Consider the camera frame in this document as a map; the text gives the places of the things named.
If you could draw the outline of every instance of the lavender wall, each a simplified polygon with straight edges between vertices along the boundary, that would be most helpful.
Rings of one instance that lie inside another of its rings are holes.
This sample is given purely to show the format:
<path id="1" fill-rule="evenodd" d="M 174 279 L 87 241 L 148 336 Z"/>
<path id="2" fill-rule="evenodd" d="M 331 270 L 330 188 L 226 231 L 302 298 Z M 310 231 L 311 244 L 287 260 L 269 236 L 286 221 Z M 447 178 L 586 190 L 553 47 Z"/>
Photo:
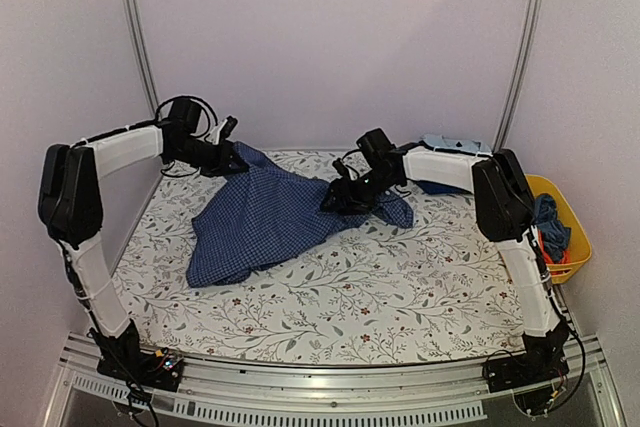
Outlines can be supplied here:
<path id="1" fill-rule="evenodd" d="M 121 0 L 0 0 L 0 18 L 0 424 L 33 427 L 63 340 L 85 325 L 36 216 L 45 150 L 149 112 Z M 157 178 L 150 164 L 104 186 L 110 261 Z"/>
<path id="2" fill-rule="evenodd" d="M 593 243 L 567 284 L 640 426 L 640 0 L 544 0 L 508 146 L 565 193 Z"/>
<path id="3" fill-rule="evenodd" d="M 139 0 L 161 97 L 209 99 L 259 147 L 384 127 L 491 141 L 526 0 Z"/>

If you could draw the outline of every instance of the plastic basket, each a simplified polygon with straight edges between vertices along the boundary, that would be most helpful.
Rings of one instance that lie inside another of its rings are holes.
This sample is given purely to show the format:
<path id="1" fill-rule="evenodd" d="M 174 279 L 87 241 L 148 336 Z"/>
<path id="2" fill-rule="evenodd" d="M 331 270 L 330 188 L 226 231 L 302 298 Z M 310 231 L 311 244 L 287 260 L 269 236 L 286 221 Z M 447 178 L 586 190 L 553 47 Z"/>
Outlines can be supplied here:
<path id="1" fill-rule="evenodd" d="M 571 227 L 568 248 L 571 262 L 568 264 L 547 264 L 553 283 L 564 284 L 591 258 L 591 243 L 576 214 L 567 203 L 567 199 L 553 182 L 539 175 L 527 175 L 527 182 L 534 197 L 540 194 L 549 194 L 555 199 L 558 206 L 558 219 L 567 227 Z"/>

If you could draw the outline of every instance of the cable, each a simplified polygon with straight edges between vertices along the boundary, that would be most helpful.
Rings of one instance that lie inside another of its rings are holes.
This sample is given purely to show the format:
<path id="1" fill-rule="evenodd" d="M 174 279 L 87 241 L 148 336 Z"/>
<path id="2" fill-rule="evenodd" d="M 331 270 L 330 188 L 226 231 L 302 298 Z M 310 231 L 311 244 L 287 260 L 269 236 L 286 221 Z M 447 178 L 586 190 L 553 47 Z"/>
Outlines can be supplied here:
<path id="1" fill-rule="evenodd" d="M 573 397 L 575 395 L 575 393 L 578 391 L 578 388 L 580 387 L 580 384 L 582 383 L 582 379 L 584 378 L 584 374 L 585 374 L 585 371 L 587 369 L 587 353 L 586 353 L 586 351 L 584 349 L 584 344 L 582 343 L 582 340 L 580 339 L 580 336 L 578 336 L 578 333 L 569 326 L 569 322 L 567 322 L 566 317 L 564 315 L 562 315 L 562 313 L 560 312 L 560 309 L 558 309 L 558 306 L 556 305 L 556 303 L 553 300 L 553 298 L 550 298 L 549 301 L 551 302 L 551 306 L 553 307 L 553 310 L 555 311 L 556 315 L 558 317 L 560 317 L 560 322 L 563 322 L 565 324 L 565 326 L 569 330 L 569 333 L 571 334 L 571 336 L 578 343 L 578 347 L 580 347 L 580 352 L 582 354 L 582 367 L 580 369 L 580 377 L 578 377 L 578 381 L 576 382 L 576 385 L 573 387 L 571 392 L 569 392 L 569 394 L 567 394 L 567 396 L 564 399 L 562 399 L 562 402 L 552 406 L 551 409 L 549 409 L 547 411 L 547 413 L 555 412 L 560 407 L 562 407 L 567 402 L 569 402 L 571 397 Z"/>
<path id="2" fill-rule="evenodd" d="M 198 104 L 200 104 L 200 106 L 203 108 L 204 112 L 205 112 L 205 116 L 207 118 L 207 128 L 205 129 L 205 131 L 201 134 L 198 135 L 194 135 L 194 138 L 199 139 L 204 137 L 205 135 L 209 134 L 209 131 L 211 130 L 211 119 L 213 118 L 213 122 L 215 123 L 215 125 L 218 125 L 218 116 L 216 115 L 215 110 L 213 110 L 213 107 L 211 107 L 211 105 L 209 105 L 209 103 L 204 100 L 201 99 L 200 97 L 196 97 L 194 95 L 178 95 L 175 97 L 172 97 L 170 99 L 165 100 L 164 102 L 162 102 L 158 107 L 156 107 L 155 113 L 153 115 L 153 118 L 156 122 L 159 122 L 161 120 L 160 118 L 160 113 L 162 111 L 162 109 L 164 107 L 166 107 L 169 104 L 172 104 L 173 102 L 175 102 L 176 100 L 179 99 L 188 99 L 194 102 L 197 102 Z"/>
<path id="3" fill-rule="evenodd" d="M 184 177 L 191 177 L 192 175 L 196 175 L 196 174 L 200 173 L 200 169 L 195 169 L 193 172 L 185 172 L 183 174 L 170 174 L 169 172 L 171 171 L 171 169 L 173 169 L 173 167 L 175 165 L 176 165 L 176 161 L 172 160 L 171 163 L 169 164 L 169 167 L 165 167 L 164 169 L 160 169 L 160 173 L 164 177 L 168 177 L 170 179 L 182 179 Z"/>
<path id="4" fill-rule="evenodd" d="M 94 326 L 96 327 L 97 333 L 102 335 L 102 333 L 100 332 L 100 326 L 96 322 L 95 317 L 91 315 L 91 319 L 93 320 L 93 323 L 94 323 Z M 126 384 L 127 388 L 129 389 L 129 395 L 127 396 L 127 401 L 129 403 L 129 410 L 130 410 L 129 411 L 129 417 L 131 418 L 131 420 L 133 420 L 140 427 L 148 427 L 146 424 L 143 424 L 136 417 L 138 414 L 134 414 L 133 413 L 133 409 L 134 409 L 133 400 L 137 400 L 138 402 L 145 404 L 147 406 L 147 408 L 149 409 L 149 413 L 151 414 L 151 417 L 153 417 L 154 427 L 160 427 L 160 420 L 158 419 L 158 415 L 156 414 L 156 411 L 154 410 L 153 406 L 151 405 L 152 396 L 150 394 L 148 394 L 144 390 L 144 387 L 142 387 L 140 382 L 138 382 L 138 380 L 133 376 L 133 374 L 131 372 L 129 372 L 129 369 L 127 369 L 125 367 L 125 365 L 120 361 L 118 356 L 114 354 L 114 352 L 111 349 L 111 346 L 109 345 L 108 342 L 107 343 L 102 343 L 101 340 L 98 340 L 98 337 L 96 337 L 96 336 L 91 336 L 91 337 L 93 338 L 93 341 L 98 345 L 98 347 L 100 349 L 105 349 L 111 354 L 111 358 L 116 361 L 116 363 L 118 364 L 118 367 L 120 367 L 122 372 L 124 372 L 124 374 L 127 377 L 129 377 L 129 379 L 130 379 L 130 380 L 125 381 L 125 384 Z"/>
<path id="5" fill-rule="evenodd" d="M 360 178 L 360 172 L 358 172 L 358 170 L 352 166 L 350 166 L 349 164 L 345 164 L 344 161 L 347 157 L 352 156 L 355 153 L 360 152 L 360 149 L 353 149 L 350 150 L 349 152 L 347 152 L 346 154 L 344 154 L 341 158 L 340 161 L 342 162 L 342 165 L 344 165 L 347 169 L 349 169 L 351 172 L 353 172 L 356 175 L 356 179 Z"/>
<path id="6" fill-rule="evenodd" d="M 491 360 L 491 357 L 493 357 L 496 354 L 500 354 L 500 353 L 505 353 L 507 355 L 509 355 L 509 357 L 511 357 L 511 360 L 513 360 L 517 365 L 519 365 L 520 367 L 525 367 L 526 365 L 523 362 L 520 362 L 515 355 L 513 355 L 513 352 L 509 352 L 507 349 L 500 349 L 500 350 L 496 350 L 494 353 L 490 354 L 489 357 L 487 357 L 485 359 L 485 364 L 487 362 L 489 362 Z"/>

